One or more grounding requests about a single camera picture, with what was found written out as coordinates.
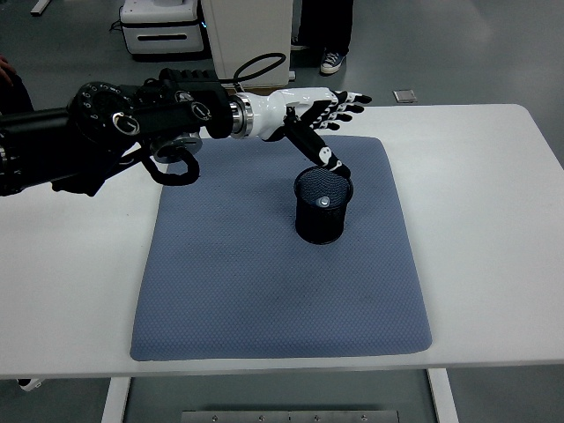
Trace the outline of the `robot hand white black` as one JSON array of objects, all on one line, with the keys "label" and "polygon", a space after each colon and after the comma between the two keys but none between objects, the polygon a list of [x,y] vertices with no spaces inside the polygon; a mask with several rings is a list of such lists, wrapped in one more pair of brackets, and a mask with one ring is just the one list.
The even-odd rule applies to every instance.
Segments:
[{"label": "robot hand white black", "polygon": [[253,113],[251,137],[274,142],[285,137],[312,163],[348,178],[350,169],[325,144],[318,130],[338,130],[354,114],[364,111],[371,98],[326,87],[277,90],[268,96],[245,96]]}]

